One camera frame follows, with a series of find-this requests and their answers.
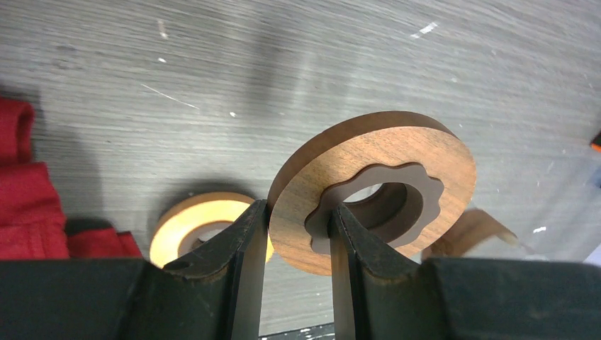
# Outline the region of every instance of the table surface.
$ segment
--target table surface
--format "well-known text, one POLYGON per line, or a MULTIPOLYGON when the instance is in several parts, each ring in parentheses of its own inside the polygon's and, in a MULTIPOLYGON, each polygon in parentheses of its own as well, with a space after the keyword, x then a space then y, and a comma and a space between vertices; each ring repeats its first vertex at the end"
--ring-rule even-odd
MULTIPOLYGON (((593 0, 3 1, 0 94, 36 107, 35 155, 64 211, 132 230, 146 253, 183 198, 265 198, 315 134, 407 110, 471 149, 474 206, 531 253, 581 261, 601 243, 599 13, 593 0)), ((330 278, 275 256, 261 333, 331 321, 330 278)))

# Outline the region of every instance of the red fabric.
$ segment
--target red fabric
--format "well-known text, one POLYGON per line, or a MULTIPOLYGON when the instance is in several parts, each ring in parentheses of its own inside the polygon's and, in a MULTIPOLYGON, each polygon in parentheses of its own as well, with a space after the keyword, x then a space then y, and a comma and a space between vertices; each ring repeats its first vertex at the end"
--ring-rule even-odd
POLYGON ((131 233, 111 227, 64 233, 60 199, 32 159, 33 107, 0 98, 0 259, 142 256, 131 233))

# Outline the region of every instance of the red garment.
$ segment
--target red garment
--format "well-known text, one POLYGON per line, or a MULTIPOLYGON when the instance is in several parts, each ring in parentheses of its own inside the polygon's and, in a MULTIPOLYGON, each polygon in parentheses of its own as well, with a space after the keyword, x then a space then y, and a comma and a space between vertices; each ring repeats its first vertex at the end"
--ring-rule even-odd
POLYGON ((0 98, 0 259, 142 256, 131 233, 64 233, 65 216, 44 163, 32 160, 33 107, 0 98))

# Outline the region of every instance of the wooden ring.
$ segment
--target wooden ring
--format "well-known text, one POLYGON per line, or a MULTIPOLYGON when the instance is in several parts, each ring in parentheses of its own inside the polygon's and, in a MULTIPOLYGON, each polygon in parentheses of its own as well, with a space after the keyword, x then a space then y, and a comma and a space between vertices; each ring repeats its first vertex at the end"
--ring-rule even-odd
MULTIPOLYGON (((205 193, 169 209, 157 223, 150 244, 150 262, 159 268, 190 252, 202 234, 232 224, 254 202, 239 193, 205 193)), ((265 263, 274 253, 269 236, 265 263)))
MULTIPOLYGON (((331 275, 330 256, 313 251, 305 222, 324 191, 374 164, 390 168, 421 164, 430 178, 444 185, 438 216, 409 244, 395 248, 407 257, 428 247, 457 221, 476 186, 476 163, 469 149, 436 120, 399 111, 346 120, 300 147, 271 185, 269 234, 285 261, 309 273, 331 275)), ((393 185, 385 183, 379 191, 386 193, 393 185)), ((394 195, 379 196, 390 200, 394 195)))

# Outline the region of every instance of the orange and black object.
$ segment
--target orange and black object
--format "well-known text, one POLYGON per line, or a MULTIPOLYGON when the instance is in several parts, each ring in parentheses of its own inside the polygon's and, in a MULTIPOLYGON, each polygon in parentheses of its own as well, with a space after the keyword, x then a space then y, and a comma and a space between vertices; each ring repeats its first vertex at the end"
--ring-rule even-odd
POLYGON ((593 150, 601 152, 601 132, 599 132, 599 135, 592 140, 590 147, 592 147, 593 150))

